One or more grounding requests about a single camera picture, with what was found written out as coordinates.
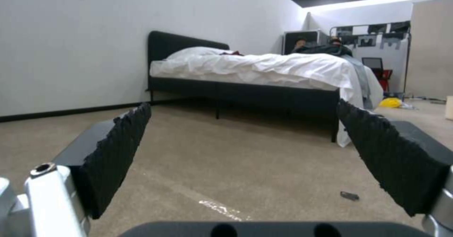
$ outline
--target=person lying in bed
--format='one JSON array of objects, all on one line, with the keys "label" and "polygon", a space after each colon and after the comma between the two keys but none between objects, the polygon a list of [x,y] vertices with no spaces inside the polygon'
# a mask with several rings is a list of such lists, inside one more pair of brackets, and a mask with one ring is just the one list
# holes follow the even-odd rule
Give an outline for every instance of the person lying in bed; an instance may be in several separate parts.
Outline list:
[{"label": "person lying in bed", "polygon": [[294,45],[294,49],[291,51],[291,54],[300,53],[300,51],[308,49],[305,45],[307,45],[307,39],[299,37],[296,41],[296,45]]},{"label": "person lying in bed", "polygon": [[338,37],[332,37],[328,45],[322,45],[317,47],[304,47],[300,48],[299,50],[293,53],[301,54],[325,53],[336,57],[340,57],[343,55],[349,55],[352,57],[352,51],[348,47],[343,46],[341,39],[339,39]]}]

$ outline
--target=red chair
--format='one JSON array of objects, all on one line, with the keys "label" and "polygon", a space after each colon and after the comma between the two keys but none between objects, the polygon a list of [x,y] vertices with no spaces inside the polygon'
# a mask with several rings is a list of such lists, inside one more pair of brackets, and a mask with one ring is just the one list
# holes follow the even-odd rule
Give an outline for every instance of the red chair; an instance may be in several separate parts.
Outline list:
[{"label": "red chair", "polygon": [[384,70],[382,58],[362,58],[362,63],[369,67],[384,91],[389,91],[389,80],[393,70]]}]

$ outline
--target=bed leg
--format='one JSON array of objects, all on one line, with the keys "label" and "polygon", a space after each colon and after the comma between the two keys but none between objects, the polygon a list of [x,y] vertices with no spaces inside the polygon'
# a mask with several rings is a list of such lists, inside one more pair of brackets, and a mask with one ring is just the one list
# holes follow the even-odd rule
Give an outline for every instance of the bed leg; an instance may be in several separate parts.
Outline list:
[{"label": "bed leg", "polygon": [[216,119],[220,118],[220,102],[216,100]]},{"label": "bed leg", "polygon": [[340,120],[338,119],[337,116],[335,116],[335,118],[333,120],[333,124],[332,124],[332,133],[331,133],[331,137],[330,137],[330,141],[333,143],[337,143],[338,121],[340,121]]}]

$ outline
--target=white duvet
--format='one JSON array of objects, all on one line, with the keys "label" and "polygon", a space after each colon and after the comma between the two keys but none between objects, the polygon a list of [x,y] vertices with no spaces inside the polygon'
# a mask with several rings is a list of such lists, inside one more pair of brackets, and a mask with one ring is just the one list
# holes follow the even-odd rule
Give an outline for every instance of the white duvet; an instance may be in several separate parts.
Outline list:
[{"label": "white duvet", "polygon": [[[365,67],[365,70],[371,91],[370,100],[376,108],[382,100],[383,90],[371,69]],[[153,61],[150,75],[326,90],[339,88],[343,100],[363,108],[361,87],[354,66],[347,60],[328,54],[181,56]],[[344,147],[350,140],[342,123],[339,124],[337,141]]]}]

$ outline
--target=textured foam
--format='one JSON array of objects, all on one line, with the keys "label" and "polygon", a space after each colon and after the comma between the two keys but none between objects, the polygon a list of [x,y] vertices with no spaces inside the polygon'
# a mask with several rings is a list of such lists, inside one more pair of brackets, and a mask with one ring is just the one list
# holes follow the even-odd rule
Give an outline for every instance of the textured foam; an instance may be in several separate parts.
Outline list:
[{"label": "textured foam", "polygon": [[146,124],[149,104],[84,131],[53,162],[71,169],[84,209],[100,218],[126,177]]},{"label": "textured foam", "polygon": [[453,152],[409,122],[341,102],[338,117],[369,171],[409,216],[429,213],[445,184]]}]

